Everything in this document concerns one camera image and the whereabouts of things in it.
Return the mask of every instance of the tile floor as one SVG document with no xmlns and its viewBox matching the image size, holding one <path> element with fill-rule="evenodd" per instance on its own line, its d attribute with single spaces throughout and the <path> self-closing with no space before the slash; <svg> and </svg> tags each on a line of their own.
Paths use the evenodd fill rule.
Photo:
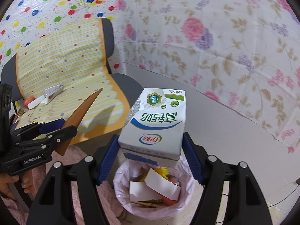
<svg viewBox="0 0 300 225">
<path fill-rule="evenodd" d="M 119 134 L 119 133 L 120 133 L 120 130 L 117 130 L 113 133 L 105 134 L 98 138 L 82 142 L 82 143 L 78 144 L 78 146 L 83 151 L 85 151 L 88 155 L 93 155 L 98 147 L 107 145 L 107 143 L 109 142 L 109 140 L 111 139 L 113 134 Z M 121 151 L 119 151 L 117 158 L 111 169 L 110 175 L 108 177 L 108 181 L 111 184 L 113 183 L 112 181 L 113 181 L 114 173 L 116 172 L 117 168 L 123 163 L 124 160 L 125 160 L 125 157 L 124 157 L 123 153 Z M 229 182 L 226 181 L 226 182 L 224 182 L 223 193 L 228 194 L 228 189 L 229 189 Z M 132 224 L 136 224 L 136 225 L 138 225 L 138 224 L 143 224 L 143 225 L 166 225 L 166 224 L 167 225 L 188 225 L 188 224 L 190 224 L 190 222 L 193 218 L 193 215 L 196 211 L 197 205 L 198 205 L 199 200 L 202 195 L 202 191 L 203 191 L 202 186 L 199 185 L 197 181 L 195 181 L 195 191 L 194 191 L 193 197 L 192 197 L 188 207 L 186 207 L 184 209 L 184 211 L 182 211 L 182 213 L 180 213 L 176 217 L 150 221 L 150 220 L 136 217 L 132 214 L 128 214 L 126 220 L 128 222 L 131 222 Z M 227 196 L 223 195 L 222 200 L 221 200 L 221 206 L 219 209 L 219 214 L 217 217 L 217 225 L 222 225 L 222 221 L 225 216 L 226 204 L 227 204 Z M 275 206 L 270 207 L 269 211 L 271 214 L 273 225 L 280 225 L 280 223 L 285 218 L 286 214 L 282 210 L 278 209 Z"/>
</svg>

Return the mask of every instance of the silver screw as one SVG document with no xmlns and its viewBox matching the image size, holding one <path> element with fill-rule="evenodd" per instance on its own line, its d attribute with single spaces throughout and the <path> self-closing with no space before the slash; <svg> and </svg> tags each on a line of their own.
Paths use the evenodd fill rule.
<svg viewBox="0 0 300 225">
<path fill-rule="evenodd" d="M 62 165 L 61 162 L 55 162 L 55 163 L 53 164 L 53 167 L 59 168 L 61 165 Z"/>
<path fill-rule="evenodd" d="M 87 157 L 84 158 L 84 160 L 86 162 L 91 162 L 93 160 L 93 157 L 92 156 L 87 156 Z"/>
<path fill-rule="evenodd" d="M 211 162 L 215 162 L 217 160 L 217 158 L 214 155 L 210 155 L 208 157 L 208 160 L 210 160 Z"/>
<path fill-rule="evenodd" d="M 248 167 L 247 163 L 245 163 L 245 162 L 240 162 L 240 166 L 241 166 L 242 168 Z"/>
</svg>

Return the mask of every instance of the yellow striped cloth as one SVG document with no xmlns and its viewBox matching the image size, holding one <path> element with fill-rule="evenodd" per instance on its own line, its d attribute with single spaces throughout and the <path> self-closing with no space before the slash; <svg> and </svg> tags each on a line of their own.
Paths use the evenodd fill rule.
<svg viewBox="0 0 300 225">
<path fill-rule="evenodd" d="M 27 111 L 18 128 L 33 122 L 67 120 L 84 99 L 101 87 L 103 91 L 72 143 L 122 128 L 130 107 L 107 72 L 101 19 L 68 25 L 25 47 L 17 55 L 16 71 L 25 98 L 37 98 L 46 88 L 64 85 L 64 91 L 48 105 L 41 103 Z"/>
</svg>

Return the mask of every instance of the milk carton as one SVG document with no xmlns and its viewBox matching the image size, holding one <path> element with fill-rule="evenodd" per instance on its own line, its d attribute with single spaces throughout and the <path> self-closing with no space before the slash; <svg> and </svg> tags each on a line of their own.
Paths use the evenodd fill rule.
<svg viewBox="0 0 300 225">
<path fill-rule="evenodd" d="M 185 91 L 145 88 L 118 139 L 128 159 L 174 168 L 185 127 Z"/>
</svg>

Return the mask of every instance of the trash bag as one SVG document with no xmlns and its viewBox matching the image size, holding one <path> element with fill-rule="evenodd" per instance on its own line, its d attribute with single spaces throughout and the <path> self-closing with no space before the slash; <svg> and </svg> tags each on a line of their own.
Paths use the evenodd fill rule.
<svg viewBox="0 0 300 225">
<path fill-rule="evenodd" d="M 142 175 L 142 168 L 149 170 L 149 167 L 158 168 L 154 165 L 126 159 L 118 168 L 113 180 L 115 194 L 122 206 L 131 214 L 148 220 L 171 218 L 178 215 L 189 204 L 195 188 L 195 181 L 189 168 L 187 160 L 180 157 L 174 169 L 168 168 L 171 175 L 178 178 L 181 192 L 178 202 L 174 205 L 158 208 L 145 208 L 129 200 L 130 180 Z"/>
</svg>

